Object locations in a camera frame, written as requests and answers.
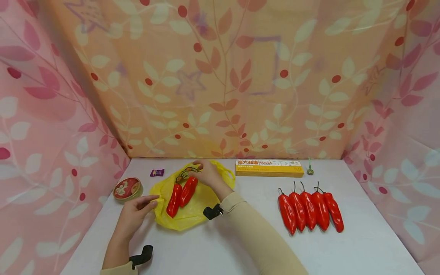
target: orange curtain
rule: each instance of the orange curtain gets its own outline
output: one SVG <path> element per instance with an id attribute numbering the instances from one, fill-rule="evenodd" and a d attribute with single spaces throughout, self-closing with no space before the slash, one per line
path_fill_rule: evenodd
<path id="1" fill-rule="evenodd" d="M 382 0 L 49 6 L 131 157 L 340 158 L 406 21 Z"/>

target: black wrist strap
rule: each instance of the black wrist strap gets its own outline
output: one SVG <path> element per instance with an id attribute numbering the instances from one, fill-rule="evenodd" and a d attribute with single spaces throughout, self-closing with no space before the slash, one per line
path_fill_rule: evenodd
<path id="1" fill-rule="evenodd" d="M 135 269 L 136 265 L 144 264 L 151 259 L 153 255 L 153 246 L 147 245 L 142 249 L 142 254 L 134 255 L 129 258 L 129 260 L 133 263 L 132 269 Z"/>
<path id="2" fill-rule="evenodd" d="M 223 215 L 223 209 L 220 207 L 220 204 L 216 204 L 214 208 L 206 207 L 203 211 L 203 215 L 208 218 L 208 220 L 212 220 L 218 215 Z"/>

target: fabric wall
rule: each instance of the fabric wall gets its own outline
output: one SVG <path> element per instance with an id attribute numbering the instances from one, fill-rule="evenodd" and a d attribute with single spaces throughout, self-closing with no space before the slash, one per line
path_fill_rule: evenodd
<path id="1" fill-rule="evenodd" d="M 440 3 L 410 3 L 410 13 L 401 13 L 409 14 L 406 26 L 389 38 L 394 47 L 385 54 L 373 108 L 344 159 L 425 274 L 433 275 L 440 261 Z"/>
<path id="2" fill-rule="evenodd" d="M 129 156 L 340 158 L 346 148 L 434 274 L 435 0 L 42 2 Z"/>
<path id="3" fill-rule="evenodd" d="M 34 11 L 0 1 L 0 274 L 8 275 L 59 274 L 129 163 Z"/>
<path id="4" fill-rule="evenodd" d="M 405 24 L 402 1 L 49 6 L 132 157 L 340 158 Z"/>

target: forearm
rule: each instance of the forearm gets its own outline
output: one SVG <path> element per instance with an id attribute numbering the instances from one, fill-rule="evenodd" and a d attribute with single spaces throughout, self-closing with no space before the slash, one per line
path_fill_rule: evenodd
<path id="1" fill-rule="evenodd" d="M 237 193 L 220 205 L 261 275 L 306 275 L 307 271 L 278 232 Z"/>
<path id="2" fill-rule="evenodd" d="M 211 185 L 211 189 L 216 193 L 217 198 L 222 202 L 229 194 L 233 193 L 232 190 L 222 179 L 216 180 Z"/>
<path id="3" fill-rule="evenodd" d="M 103 269 L 115 268 L 129 262 L 129 242 L 130 240 L 124 240 L 112 236 L 104 257 Z"/>

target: red pepper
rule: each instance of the red pepper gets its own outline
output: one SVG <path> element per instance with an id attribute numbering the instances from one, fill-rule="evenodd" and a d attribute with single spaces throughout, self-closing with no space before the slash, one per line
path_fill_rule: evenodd
<path id="1" fill-rule="evenodd" d="M 318 189 L 315 193 L 312 194 L 312 202 L 316 207 L 316 221 L 318 222 L 319 227 L 325 231 L 330 225 L 330 216 L 327 210 L 327 206 L 324 200 L 323 194 L 318 192 Z"/>
<path id="2" fill-rule="evenodd" d="M 168 206 L 166 208 L 167 214 L 172 218 L 176 216 L 177 210 L 179 210 L 179 202 L 180 202 L 181 194 L 182 194 L 182 186 L 178 183 L 175 183 L 172 189 L 171 198 L 169 199 Z"/>
<path id="3" fill-rule="evenodd" d="M 290 204 L 293 206 L 293 209 L 295 210 L 298 230 L 302 232 L 305 228 L 306 216 L 305 216 L 304 206 L 301 203 L 300 195 L 295 192 L 295 190 L 297 189 L 297 185 L 295 182 L 293 183 L 295 184 L 295 187 L 293 192 L 290 193 L 289 199 L 290 199 Z"/>
<path id="4" fill-rule="evenodd" d="M 341 233 L 344 230 L 344 222 L 342 220 L 341 212 L 339 211 L 339 206 L 337 205 L 331 193 L 326 193 L 324 191 L 323 193 L 324 200 L 330 212 L 330 216 L 333 220 L 334 228 L 336 228 L 336 232 Z"/>
<path id="5" fill-rule="evenodd" d="M 281 217 L 284 222 L 285 227 L 291 235 L 295 234 L 297 229 L 297 220 L 295 218 L 295 210 L 290 205 L 289 197 L 287 197 L 281 190 L 281 195 L 278 197 L 279 211 L 281 212 Z"/>
<path id="6" fill-rule="evenodd" d="M 303 186 L 303 192 L 300 194 L 300 199 L 305 210 L 306 224 L 310 230 L 313 230 L 316 226 L 316 211 L 312 203 L 312 195 L 305 191 L 302 182 L 301 184 Z"/>
<path id="7" fill-rule="evenodd" d="M 183 187 L 181 199 L 180 199 L 180 207 L 184 207 L 189 203 L 192 196 L 194 195 L 195 188 L 197 187 L 198 179 L 190 176 Z"/>

